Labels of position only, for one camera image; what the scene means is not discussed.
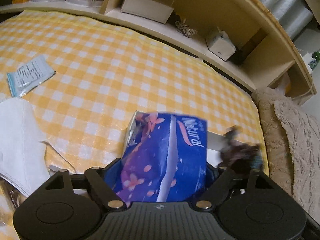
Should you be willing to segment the dark blue crochet scrunchie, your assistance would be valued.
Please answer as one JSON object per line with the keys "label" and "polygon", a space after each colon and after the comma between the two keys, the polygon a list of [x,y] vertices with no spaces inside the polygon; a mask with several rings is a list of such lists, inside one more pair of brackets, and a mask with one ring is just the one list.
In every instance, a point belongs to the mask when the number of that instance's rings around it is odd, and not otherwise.
{"label": "dark blue crochet scrunchie", "polygon": [[249,174],[251,170],[263,171],[263,159],[260,145],[249,145],[236,140],[239,134],[237,126],[230,127],[223,135],[223,148],[220,150],[219,168],[233,170],[237,174]]}

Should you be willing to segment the grey toilet seat cover pack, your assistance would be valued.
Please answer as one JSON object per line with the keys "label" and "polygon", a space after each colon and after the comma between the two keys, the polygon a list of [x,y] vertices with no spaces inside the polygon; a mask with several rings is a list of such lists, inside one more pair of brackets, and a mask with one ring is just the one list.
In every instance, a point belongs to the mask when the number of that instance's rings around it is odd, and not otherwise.
{"label": "grey toilet seat cover pack", "polygon": [[54,166],[54,165],[49,165],[49,175],[50,177],[52,177],[54,174],[56,174],[57,172],[66,172],[68,171],[70,175],[74,175],[75,173],[66,169],[66,168],[60,168],[60,167],[57,167],[57,166]]}

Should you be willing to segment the blue tissue pack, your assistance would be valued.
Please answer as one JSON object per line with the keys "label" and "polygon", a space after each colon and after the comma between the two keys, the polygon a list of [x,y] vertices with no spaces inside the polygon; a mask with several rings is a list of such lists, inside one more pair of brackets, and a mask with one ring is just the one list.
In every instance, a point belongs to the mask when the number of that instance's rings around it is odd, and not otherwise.
{"label": "blue tissue pack", "polygon": [[206,166],[206,120],[135,112],[114,190],[127,204],[182,202],[204,191]]}

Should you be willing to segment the white face mask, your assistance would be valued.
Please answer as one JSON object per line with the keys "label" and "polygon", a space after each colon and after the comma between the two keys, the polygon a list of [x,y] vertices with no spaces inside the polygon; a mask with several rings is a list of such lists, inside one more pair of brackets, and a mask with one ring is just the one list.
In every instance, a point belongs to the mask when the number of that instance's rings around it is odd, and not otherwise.
{"label": "white face mask", "polygon": [[50,177],[44,161],[46,140],[28,101],[1,101],[1,178],[26,197]]}

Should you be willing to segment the floral fabric pouch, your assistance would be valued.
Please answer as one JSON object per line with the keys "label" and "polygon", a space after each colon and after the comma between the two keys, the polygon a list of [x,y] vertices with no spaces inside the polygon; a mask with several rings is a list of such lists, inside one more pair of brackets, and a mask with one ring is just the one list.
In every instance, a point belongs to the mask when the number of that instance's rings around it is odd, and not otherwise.
{"label": "floral fabric pouch", "polygon": [[13,213],[25,201],[25,196],[1,178],[1,226],[9,225]]}

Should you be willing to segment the light blue foil sachet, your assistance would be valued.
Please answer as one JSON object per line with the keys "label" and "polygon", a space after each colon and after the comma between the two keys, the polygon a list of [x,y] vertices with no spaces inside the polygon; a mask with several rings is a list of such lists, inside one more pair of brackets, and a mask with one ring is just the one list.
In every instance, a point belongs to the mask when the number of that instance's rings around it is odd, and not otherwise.
{"label": "light blue foil sachet", "polygon": [[22,98],[31,90],[55,75],[56,71],[46,62],[43,55],[21,65],[15,72],[7,73],[12,97]]}

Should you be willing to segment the white shallow cardboard tray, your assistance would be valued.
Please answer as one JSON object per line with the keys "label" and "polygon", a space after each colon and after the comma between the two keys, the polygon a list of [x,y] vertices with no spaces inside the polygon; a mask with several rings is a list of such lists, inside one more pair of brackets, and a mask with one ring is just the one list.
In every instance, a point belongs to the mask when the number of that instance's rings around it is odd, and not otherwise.
{"label": "white shallow cardboard tray", "polygon": [[236,137],[240,132],[235,128],[230,128],[224,135],[213,132],[207,134],[207,162],[213,167],[231,166],[240,159],[240,146],[242,142]]}

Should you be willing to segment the beige fuzzy blanket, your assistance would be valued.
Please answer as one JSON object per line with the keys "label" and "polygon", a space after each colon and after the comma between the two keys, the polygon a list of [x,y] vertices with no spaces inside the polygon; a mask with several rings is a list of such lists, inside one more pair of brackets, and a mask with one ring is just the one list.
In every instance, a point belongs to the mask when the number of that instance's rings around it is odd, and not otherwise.
{"label": "beige fuzzy blanket", "polygon": [[276,89],[252,93],[266,145],[269,175],[319,221],[319,121]]}

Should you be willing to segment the yellow checkered bed sheet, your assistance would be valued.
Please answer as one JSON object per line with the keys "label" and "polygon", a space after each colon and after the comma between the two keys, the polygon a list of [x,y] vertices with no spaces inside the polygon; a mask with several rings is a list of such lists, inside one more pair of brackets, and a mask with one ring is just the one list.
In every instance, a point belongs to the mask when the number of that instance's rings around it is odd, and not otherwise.
{"label": "yellow checkered bed sheet", "polygon": [[[23,99],[47,140],[44,161],[84,173],[122,159],[135,112],[206,120],[207,133],[237,126],[237,141],[267,155],[253,101],[212,68],[130,29],[60,12],[24,11],[1,23],[1,101],[11,96],[7,73],[43,55],[55,75]],[[36,239],[73,239],[99,225],[97,204],[76,195],[69,172],[49,177],[20,207],[13,225],[31,225]]]}

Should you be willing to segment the small white tissue box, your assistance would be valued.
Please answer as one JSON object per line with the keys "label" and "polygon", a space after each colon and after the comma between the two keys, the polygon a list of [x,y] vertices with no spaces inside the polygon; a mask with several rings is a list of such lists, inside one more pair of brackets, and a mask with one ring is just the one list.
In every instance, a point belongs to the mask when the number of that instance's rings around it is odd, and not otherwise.
{"label": "small white tissue box", "polygon": [[227,61],[236,51],[236,47],[227,33],[215,27],[207,36],[208,50],[223,61]]}

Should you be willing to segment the white power strip charger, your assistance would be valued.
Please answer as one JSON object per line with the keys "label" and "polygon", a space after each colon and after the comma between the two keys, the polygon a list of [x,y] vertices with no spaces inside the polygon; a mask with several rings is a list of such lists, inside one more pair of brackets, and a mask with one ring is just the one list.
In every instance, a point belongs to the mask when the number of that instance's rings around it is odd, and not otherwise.
{"label": "white power strip charger", "polygon": [[301,55],[301,57],[303,59],[304,64],[307,67],[309,74],[312,74],[313,70],[311,69],[311,67],[309,65],[309,63],[313,61],[311,54],[307,52],[304,55]]}

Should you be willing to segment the wooden headboard shelf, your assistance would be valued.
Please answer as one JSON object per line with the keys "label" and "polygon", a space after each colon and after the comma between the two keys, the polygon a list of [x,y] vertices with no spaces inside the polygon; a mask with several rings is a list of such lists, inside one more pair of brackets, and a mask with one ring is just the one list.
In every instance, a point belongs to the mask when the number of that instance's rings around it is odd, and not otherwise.
{"label": "wooden headboard shelf", "polygon": [[[299,105],[316,94],[301,54],[273,14],[259,0],[175,0],[165,24],[121,12],[124,0],[85,7],[66,0],[13,4],[1,0],[1,13],[26,9],[61,11],[124,26],[203,59],[249,91],[275,87],[288,78],[288,96]],[[218,27],[236,47],[223,61],[208,50],[206,36]]]}

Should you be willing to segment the green glass bottle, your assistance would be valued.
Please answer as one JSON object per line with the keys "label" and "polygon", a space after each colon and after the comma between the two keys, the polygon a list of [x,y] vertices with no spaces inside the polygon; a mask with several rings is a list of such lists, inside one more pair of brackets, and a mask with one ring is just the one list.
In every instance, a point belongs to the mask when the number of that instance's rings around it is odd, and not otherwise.
{"label": "green glass bottle", "polygon": [[315,69],[320,62],[320,51],[315,51],[312,55],[312,60],[309,62],[311,69]]}

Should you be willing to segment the grey silver curtain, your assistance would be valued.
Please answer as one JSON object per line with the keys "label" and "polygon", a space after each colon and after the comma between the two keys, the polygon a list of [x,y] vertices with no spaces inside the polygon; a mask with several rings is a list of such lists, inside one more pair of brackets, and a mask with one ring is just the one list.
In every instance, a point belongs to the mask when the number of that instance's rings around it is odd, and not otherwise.
{"label": "grey silver curtain", "polygon": [[294,39],[313,18],[305,0],[259,1],[273,14],[291,39]]}

